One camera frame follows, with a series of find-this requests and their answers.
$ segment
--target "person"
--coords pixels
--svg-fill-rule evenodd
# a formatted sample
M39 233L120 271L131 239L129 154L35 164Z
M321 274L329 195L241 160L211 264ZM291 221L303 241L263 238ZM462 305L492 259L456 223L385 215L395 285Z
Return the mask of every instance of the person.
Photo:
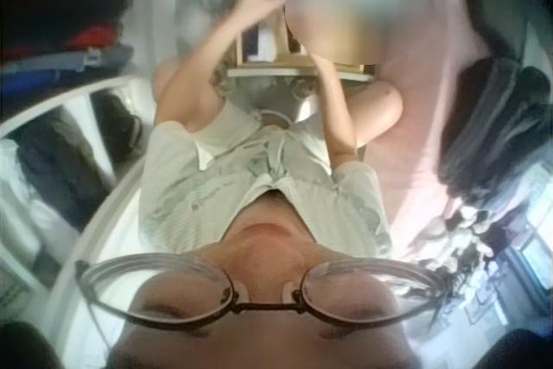
M284 3L238 0L200 48L157 70L139 206L145 245L221 270L204 284L228 276L238 301L264 312L204 316L209 324L187 334L127 322L108 367L419 367L398 324L354 330L272 306L293 302L290 293L321 264L389 254L378 179L357 149L402 112L400 94L383 81L345 99L334 64L316 55L321 115L285 130L221 98L209 82L214 68L242 31ZM134 316L204 315L202 289L178 276L145 283L130 306ZM393 308L381 283L364 281L371 315ZM221 304L231 301L229 287ZM348 290L343 282L323 290L325 301L345 307Z

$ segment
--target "eyeglasses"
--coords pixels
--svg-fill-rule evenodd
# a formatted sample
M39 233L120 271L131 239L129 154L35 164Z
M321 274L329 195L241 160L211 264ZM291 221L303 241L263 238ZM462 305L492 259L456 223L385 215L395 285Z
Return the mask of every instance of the eyeglasses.
M92 306L129 323L171 331L194 331L229 313L279 310L308 313L341 328L381 328L429 309L437 313L448 293L438 273L387 259L317 265L292 291L292 302L279 304L241 302L232 279L199 259L138 254L75 265L97 327Z

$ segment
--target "glasses frame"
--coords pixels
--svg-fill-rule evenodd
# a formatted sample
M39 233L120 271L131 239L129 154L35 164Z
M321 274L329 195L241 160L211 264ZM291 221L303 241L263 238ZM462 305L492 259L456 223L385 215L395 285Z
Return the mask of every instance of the glasses frame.
M166 321L152 321L144 319L138 315L133 315L131 313L125 312L120 309L115 309L112 306L101 302L96 295L94 290L95 278L103 276L103 273L106 273L106 269L109 272L110 269L115 269L115 272L125 266L131 266L133 262L139 262L143 260L145 262L164 264L166 266L178 266L179 264L200 264L202 267L207 267L211 270L216 270L221 272L227 279L229 283L230 298L227 299L226 304L219 310L214 311L210 315L199 316L198 318L191 321L176 321L176 322L166 322ZM309 301L307 301L303 295L303 288L306 281L306 278L309 277L310 273L317 269L318 267L324 264L332 264L335 266L343 265L347 267L358 265L367 265L371 266L375 271L385 272L390 274L390 270L394 270L397 274L397 277L409 277L421 283L427 284L430 288L434 289L434 295L426 302L423 303L412 310L403 313L401 315L395 315L389 318L384 318L376 321L349 321L347 319L341 319L329 314L325 314L316 307L312 306ZM224 272L215 267L212 267L209 264L205 264L198 259L184 259L174 254L161 254L161 253L152 253L152 254L136 254L129 255L119 258L114 258L111 260L104 261L99 264L90 265L86 261L77 261L75 263L75 277L77 284L79 285L80 291L85 298L86 306L88 307L94 324L98 325L96 317L93 313L92 306L96 306L104 311L124 319L125 321L144 326L146 328L154 328L159 330L168 330L168 331L193 331L199 328L203 328L206 325L214 323L215 321L223 318L229 313L239 315L245 311L295 311L298 315L308 313L313 317L317 318L320 321L331 324L339 328L350 328L352 330L362 330L369 328L381 328L385 326L390 326L392 324L399 323L401 321L407 320L415 315L419 315L423 311L429 309L435 309L435 316L433 320L437 317L437 314L442 306L443 300L446 298L450 288L448 283L436 272L432 270L427 270L421 266L414 264L406 264L400 261L390 260L390 259L376 259L376 258L353 258L346 260L330 261L328 263L323 263L315 266L314 268L308 270L302 278L299 289L295 289L292 292L292 299L294 302L291 303L255 303L255 302L238 302L239 294L236 291L232 279Z

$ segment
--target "white shelf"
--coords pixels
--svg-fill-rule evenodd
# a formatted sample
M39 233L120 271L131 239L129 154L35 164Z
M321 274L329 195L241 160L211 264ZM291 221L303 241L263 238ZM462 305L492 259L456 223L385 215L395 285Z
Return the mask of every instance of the white shelf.
M144 159L136 162L104 201L61 269L40 327L57 351L64 350L75 310L82 299L75 282L75 261L97 261L124 210L140 188L143 165Z
M52 98L45 99L44 101L33 105L27 110L20 112L19 114L15 115L12 118L9 118L8 120L0 124L0 138L7 136L22 125L41 116L42 114L49 112L50 110L53 110L60 105L65 104L67 101L74 99L75 97L79 97L81 95L89 95L93 92L101 91L108 88L118 87L130 82L135 78L135 75L123 75L116 78L110 78L108 80L101 80L93 82L91 84L87 84L85 86L74 88L73 90L69 90L67 92L63 92Z
M229 78L240 77L315 77L317 72L314 68L230 68L227 72ZM368 82L372 75L368 73L348 73L339 71L341 80Z

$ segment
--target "white shirt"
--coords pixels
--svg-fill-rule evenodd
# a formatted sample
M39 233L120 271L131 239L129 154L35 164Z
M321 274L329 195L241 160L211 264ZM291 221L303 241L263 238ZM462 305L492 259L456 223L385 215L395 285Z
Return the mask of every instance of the white shirt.
M259 125L230 150L217 150L181 124L157 126L143 175L142 241L173 253L218 242L244 207L277 189L318 244L353 257L387 257L391 240L374 171L348 162L331 174L312 139Z

